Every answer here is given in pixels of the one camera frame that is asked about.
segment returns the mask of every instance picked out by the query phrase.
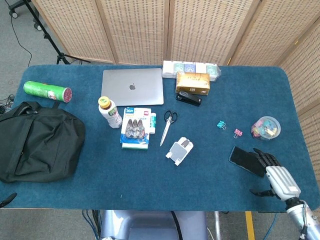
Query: robotic hand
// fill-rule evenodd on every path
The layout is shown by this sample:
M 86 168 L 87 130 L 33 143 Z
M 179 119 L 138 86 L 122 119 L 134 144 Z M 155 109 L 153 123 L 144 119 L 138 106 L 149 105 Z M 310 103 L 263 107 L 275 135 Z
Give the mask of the robotic hand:
M 299 240 L 320 240 L 320 225 L 317 217 L 310 210 L 307 203 L 299 199 L 301 190 L 294 178 L 284 166 L 280 165 L 273 155 L 264 153 L 256 148 L 253 150 L 255 153 L 251 152 L 251 154 L 255 155 L 264 167 L 271 189 L 261 192 L 250 189 L 250 192 L 258 197 L 276 196 L 279 200 L 285 202 L 286 212 L 295 222 L 298 229 L 301 230 Z

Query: silver laptop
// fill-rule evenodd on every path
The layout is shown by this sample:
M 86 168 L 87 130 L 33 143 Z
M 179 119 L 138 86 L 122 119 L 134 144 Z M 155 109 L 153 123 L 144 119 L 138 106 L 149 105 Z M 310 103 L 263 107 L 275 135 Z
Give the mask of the silver laptop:
M 117 106 L 164 104 L 161 68 L 104 70 L 102 96 Z

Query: gold tissue package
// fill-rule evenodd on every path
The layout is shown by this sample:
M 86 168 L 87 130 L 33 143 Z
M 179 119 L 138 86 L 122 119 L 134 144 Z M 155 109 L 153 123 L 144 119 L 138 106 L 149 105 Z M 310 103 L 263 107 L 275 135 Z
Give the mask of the gold tissue package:
M 175 93 L 180 91 L 208 95 L 210 91 L 210 75 L 207 73 L 177 72 Z

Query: black phone case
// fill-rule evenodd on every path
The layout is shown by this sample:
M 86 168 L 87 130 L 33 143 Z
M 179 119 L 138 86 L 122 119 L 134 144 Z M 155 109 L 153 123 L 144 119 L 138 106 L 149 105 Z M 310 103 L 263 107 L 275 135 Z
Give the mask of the black phone case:
M 229 161 L 261 178 L 265 176 L 265 168 L 259 163 L 257 158 L 237 146 L 233 147 Z

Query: bag strap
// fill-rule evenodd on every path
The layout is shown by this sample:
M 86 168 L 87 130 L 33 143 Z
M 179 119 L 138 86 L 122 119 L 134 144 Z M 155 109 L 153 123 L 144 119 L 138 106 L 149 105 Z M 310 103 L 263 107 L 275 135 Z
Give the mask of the bag strap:
M 38 112 L 41 106 L 36 101 L 28 101 L 28 102 L 24 101 L 16 108 L 12 116 L 13 117 L 19 116 L 23 114 L 23 112 L 28 108 L 31 108 L 33 111 Z
M 53 109 L 57 109 L 57 108 L 59 107 L 59 104 L 60 104 L 60 102 L 55 101 L 55 102 L 53 103 L 52 108 L 53 108 Z

